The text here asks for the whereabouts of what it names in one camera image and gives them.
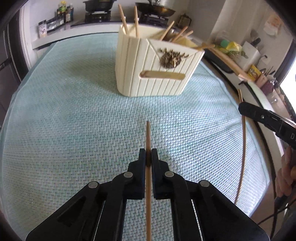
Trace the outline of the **person's right hand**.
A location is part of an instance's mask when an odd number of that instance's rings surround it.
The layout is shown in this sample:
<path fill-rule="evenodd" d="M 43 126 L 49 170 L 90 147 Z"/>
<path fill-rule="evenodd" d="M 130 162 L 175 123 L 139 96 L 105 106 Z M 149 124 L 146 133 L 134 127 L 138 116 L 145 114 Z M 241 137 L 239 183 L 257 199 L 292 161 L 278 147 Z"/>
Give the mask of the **person's right hand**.
<path fill-rule="evenodd" d="M 275 179 L 275 190 L 277 197 L 290 196 L 292 193 L 292 184 L 295 181 L 295 165 L 292 163 L 292 149 L 287 147 L 281 157 L 281 168 L 278 170 Z"/>

